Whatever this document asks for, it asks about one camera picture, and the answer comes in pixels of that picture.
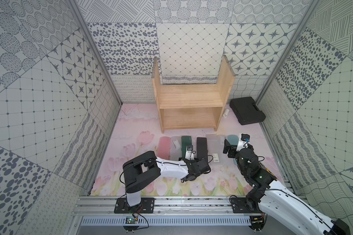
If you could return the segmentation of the teal pencil case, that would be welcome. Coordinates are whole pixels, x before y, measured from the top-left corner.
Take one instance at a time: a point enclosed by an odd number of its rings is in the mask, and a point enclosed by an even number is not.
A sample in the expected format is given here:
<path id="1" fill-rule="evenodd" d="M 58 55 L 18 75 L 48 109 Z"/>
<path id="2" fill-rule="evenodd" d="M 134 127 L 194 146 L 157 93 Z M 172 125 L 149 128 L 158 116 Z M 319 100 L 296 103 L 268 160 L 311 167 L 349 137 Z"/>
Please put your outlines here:
<path id="1" fill-rule="evenodd" d="M 231 145 L 238 145 L 238 140 L 239 140 L 238 136 L 228 135 L 226 139 L 230 142 Z M 231 159 L 231 160 L 233 161 L 234 165 L 237 165 L 236 159 Z"/>

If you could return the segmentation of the black pencil case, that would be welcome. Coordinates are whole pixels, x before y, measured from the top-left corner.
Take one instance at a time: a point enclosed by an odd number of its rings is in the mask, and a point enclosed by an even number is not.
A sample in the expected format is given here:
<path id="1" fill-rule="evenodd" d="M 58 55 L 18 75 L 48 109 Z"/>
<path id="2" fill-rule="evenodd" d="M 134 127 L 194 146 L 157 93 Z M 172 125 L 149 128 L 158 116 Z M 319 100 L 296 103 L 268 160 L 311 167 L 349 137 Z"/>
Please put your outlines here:
<path id="1" fill-rule="evenodd" d="M 198 137 L 197 138 L 197 159 L 198 160 L 208 160 L 208 148 L 207 148 L 207 138 Z"/>

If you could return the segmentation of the clear pencil case with label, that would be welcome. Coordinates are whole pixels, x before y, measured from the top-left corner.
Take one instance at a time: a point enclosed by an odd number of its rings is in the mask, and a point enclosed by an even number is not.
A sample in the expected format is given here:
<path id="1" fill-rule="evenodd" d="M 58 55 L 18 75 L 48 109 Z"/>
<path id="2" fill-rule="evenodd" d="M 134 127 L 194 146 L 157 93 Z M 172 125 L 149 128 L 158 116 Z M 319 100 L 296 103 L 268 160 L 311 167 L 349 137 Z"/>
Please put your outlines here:
<path id="1" fill-rule="evenodd" d="M 217 135 L 206 135 L 208 159 L 210 165 L 223 165 L 221 157 L 223 147 L 221 147 L 221 140 Z"/>

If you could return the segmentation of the dark green pencil case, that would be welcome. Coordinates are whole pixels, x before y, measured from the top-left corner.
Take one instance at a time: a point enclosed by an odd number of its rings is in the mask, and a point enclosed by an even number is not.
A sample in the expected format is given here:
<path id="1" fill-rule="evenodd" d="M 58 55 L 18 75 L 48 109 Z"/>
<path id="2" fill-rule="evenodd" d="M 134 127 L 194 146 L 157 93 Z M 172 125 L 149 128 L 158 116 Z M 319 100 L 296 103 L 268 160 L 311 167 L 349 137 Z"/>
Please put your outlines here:
<path id="1" fill-rule="evenodd" d="M 182 136 L 181 137 L 181 150 L 182 150 L 182 158 L 185 158 L 186 147 L 188 145 L 192 145 L 191 136 Z"/>

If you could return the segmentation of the clear white pencil case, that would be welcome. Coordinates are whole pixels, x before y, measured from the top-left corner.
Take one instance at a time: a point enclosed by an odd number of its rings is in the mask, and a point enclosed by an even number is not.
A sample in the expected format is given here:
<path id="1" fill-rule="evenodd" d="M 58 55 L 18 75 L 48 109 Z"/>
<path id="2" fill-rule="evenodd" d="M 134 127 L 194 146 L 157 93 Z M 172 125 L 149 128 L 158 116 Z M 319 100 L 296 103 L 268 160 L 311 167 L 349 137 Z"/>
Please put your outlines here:
<path id="1" fill-rule="evenodd" d="M 171 137 L 171 148 L 170 148 L 170 160 L 179 161 L 179 158 L 182 157 L 181 149 L 181 136 Z"/>

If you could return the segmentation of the pink pencil case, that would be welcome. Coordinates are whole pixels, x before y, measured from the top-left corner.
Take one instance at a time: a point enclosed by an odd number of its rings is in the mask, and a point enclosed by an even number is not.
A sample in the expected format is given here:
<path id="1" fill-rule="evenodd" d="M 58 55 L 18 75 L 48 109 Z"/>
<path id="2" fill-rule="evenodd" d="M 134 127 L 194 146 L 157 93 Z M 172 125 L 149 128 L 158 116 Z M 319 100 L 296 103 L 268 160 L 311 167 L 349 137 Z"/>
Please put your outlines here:
<path id="1" fill-rule="evenodd" d="M 159 139 L 156 156 L 165 160 L 170 159 L 171 138 L 161 137 Z"/>

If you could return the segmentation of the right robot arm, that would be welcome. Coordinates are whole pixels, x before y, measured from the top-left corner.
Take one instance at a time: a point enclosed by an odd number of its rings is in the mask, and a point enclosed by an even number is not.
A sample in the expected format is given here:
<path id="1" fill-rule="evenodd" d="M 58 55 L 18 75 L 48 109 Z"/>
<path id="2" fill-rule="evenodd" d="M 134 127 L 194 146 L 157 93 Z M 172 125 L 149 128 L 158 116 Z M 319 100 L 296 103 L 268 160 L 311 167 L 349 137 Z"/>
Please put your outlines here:
<path id="1" fill-rule="evenodd" d="M 349 235 L 350 227 L 341 219 L 333 220 L 318 212 L 288 190 L 255 154 L 243 134 L 236 145 L 224 142 L 223 153 L 234 158 L 252 190 L 246 195 L 250 211 L 259 210 L 283 224 L 297 235 Z"/>

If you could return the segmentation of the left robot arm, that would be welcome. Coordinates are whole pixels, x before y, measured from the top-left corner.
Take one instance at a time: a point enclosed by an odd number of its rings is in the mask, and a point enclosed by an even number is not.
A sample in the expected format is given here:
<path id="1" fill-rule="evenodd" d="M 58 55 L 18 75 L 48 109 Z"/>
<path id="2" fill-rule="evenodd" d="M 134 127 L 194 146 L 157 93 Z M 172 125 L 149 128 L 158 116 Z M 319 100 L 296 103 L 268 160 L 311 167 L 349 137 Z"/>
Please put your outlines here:
<path id="1" fill-rule="evenodd" d="M 182 182 L 194 181 L 203 174 L 210 173 L 206 159 L 180 161 L 165 160 L 153 151 L 145 152 L 123 164 L 122 175 L 126 200 L 130 207 L 141 204 L 141 191 L 159 177 L 172 177 Z"/>

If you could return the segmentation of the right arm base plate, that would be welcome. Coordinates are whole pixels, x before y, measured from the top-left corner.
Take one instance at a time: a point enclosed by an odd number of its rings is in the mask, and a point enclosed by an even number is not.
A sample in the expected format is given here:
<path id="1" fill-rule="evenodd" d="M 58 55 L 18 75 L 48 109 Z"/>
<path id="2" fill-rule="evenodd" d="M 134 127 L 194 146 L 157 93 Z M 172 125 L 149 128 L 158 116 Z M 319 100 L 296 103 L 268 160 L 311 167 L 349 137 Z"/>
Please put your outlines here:
<path id="1" fill-rule="evenodd" d="M 228 200 L 231 204 L 233 213 L 264 213 L 260 210 L 258 203 L 252 202 L 246 197 L 237 197 L 232 195 Z"/>

